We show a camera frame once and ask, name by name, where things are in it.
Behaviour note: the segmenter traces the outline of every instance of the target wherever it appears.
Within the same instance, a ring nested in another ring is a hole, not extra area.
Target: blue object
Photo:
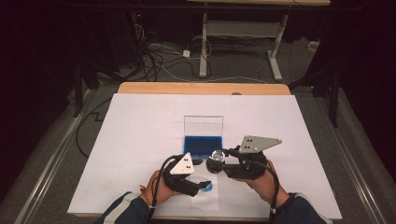
[[[201,189],[201,191],[202,192],[209,192],[212,189],[213,189],[213,184],[212,184],[212,182],[210,182],[210,184],[206,188]]]
[[[222,148],[221,136],[185,136],[184,153],[193,157],[209,157],[217,148]]]

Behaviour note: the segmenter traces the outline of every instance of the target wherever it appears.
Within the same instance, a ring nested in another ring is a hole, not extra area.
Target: white paper
[[[191,181],[199,183],[202,180],[212,181],[212,190],[209,192],[198,191],[197,195],[191,197],[191,209],[203,211],[219,209],[219,185],[218,177],[210,174],[206,170],[205,161],[198,166],[194,166],[195,172],[191,175]]]
[[[115,94],[68,213],[99,215],[125,191],[138,193],[166,158],[183,152],[186,115],[223,116],[224,148],[240,145],[245,135],[281,139],[264,154],[284,189],[304,193],[323,216],[341,218],[295,97],[248,95]],[[182,195],[159,204],[154,216],[268,217],[268,204],[246,184],[223,172],[213,176],[218,209],[203,210],[200,198]]]

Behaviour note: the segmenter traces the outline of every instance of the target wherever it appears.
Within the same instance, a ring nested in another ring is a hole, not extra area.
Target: wrist
[[[141,199],[143,199],[143,201],[145,201],[146,205],[148,206],[148,209],[150,209],[151,205],[152,205],[152,197],[148,196],[146,187],[140,186],[140,192],[141,193],[140,193],[139,197]]]
[[[279,208],[280,206],[282,206],[282,204],[284,204],[288,198],[290,197],[290,195],[283,190],[282,188],[279,189],[279,193],[276,196],[276,205],[275,208]]]

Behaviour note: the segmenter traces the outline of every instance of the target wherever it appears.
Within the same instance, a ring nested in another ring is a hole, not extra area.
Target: desk leg
[[[201,62],[199,65],[199,77],[206,77],[206,63],[207,63],[207,13],[204,13],[203,27],[202,27],[202,49],[201,49]]]
[[[282,80],[282,75],[280,74],[279,66],[277,65],[277,62],[276,62],[276,53],[279,48],[280,41],[282,40],[282,35],[283,35],[283,32],[285,31],[286,22],[288,21],[288,17],[289,17],[289,15],[283,16],[282,22],[279,24],[279,27],[277,28],[274,49],[268,50],[268,52],[267,52],[268,60],[270,61],[271,68],[273,70],[274,78],[276,81]]]

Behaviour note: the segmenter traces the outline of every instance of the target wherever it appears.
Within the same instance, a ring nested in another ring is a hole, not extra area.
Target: wooden table edge
[[[118,93],[203,95],[290,95],[285,84],[123,82]]]

